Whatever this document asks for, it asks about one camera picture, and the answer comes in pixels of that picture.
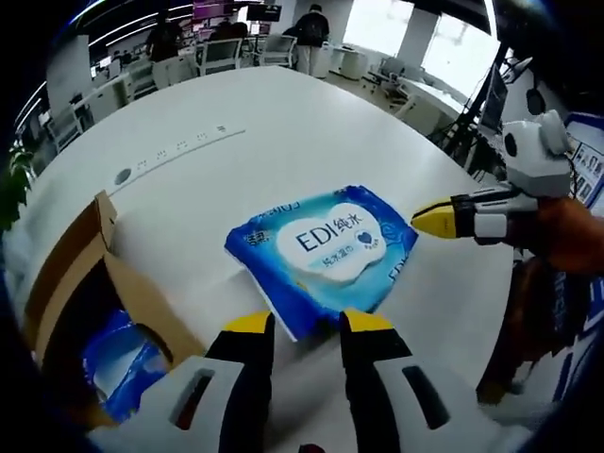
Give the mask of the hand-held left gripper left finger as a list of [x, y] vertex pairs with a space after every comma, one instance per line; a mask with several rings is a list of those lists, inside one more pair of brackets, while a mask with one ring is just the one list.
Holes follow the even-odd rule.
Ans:
[[261, 452], [274, 348], [273, 313], [239, 317], [148, 388], [136, 414], [88, 438], [102, 452]]

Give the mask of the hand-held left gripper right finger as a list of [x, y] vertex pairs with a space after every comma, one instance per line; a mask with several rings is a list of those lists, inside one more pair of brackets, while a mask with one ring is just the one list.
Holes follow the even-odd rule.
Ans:
[[345, 393], [360, 452], [496, 452], [500, 427], [452, 370], [423, 360], [382, 315], [340, 314]]

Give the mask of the person's right hand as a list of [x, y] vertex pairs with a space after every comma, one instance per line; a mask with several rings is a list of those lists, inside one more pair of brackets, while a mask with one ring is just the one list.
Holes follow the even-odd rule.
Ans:
[[536, 211], [512, 221], [505, 243], [563, 272], [603, 274], [603, 219], [575, 199], [540, 199]]

